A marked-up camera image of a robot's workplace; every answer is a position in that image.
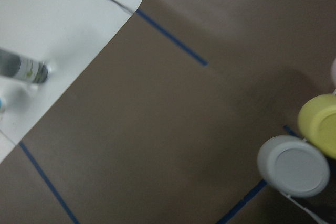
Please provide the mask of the paper cup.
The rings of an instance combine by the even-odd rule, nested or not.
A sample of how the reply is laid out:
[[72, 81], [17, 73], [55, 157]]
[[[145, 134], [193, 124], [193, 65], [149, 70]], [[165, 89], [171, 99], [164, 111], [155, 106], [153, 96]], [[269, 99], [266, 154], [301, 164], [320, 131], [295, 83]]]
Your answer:
[[0, 97], [0, 114], [3, 114], [6, 110], [7, 103], [5, 97]]

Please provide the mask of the grey cup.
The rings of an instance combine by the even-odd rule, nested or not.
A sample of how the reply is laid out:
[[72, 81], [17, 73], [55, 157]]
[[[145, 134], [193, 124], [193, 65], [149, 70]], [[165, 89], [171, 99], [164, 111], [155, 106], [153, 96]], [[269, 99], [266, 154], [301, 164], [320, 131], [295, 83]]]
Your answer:
[[270, 186], [298, 198], [321, 193], [330, 179], [324, 155], [312, 145], [290, 135], [267, 140], [259, 149], [257, 167]]

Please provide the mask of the yellow cup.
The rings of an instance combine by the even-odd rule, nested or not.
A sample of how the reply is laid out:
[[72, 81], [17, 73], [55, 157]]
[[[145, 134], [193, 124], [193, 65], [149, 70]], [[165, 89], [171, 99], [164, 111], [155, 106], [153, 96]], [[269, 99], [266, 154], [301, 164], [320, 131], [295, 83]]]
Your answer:
[[310, 99], [298, 114], [302, 136], [326, 156], [335, 159], [335, 95]]

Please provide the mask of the water bottle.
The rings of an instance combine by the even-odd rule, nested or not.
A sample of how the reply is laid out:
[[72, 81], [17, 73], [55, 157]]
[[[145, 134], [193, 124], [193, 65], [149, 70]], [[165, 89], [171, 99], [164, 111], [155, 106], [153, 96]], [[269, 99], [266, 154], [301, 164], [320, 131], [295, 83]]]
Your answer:
[[29, 84], [44, 84], [53, 70], [42, 60], [32, 59], [1, 48], [1, 77]]

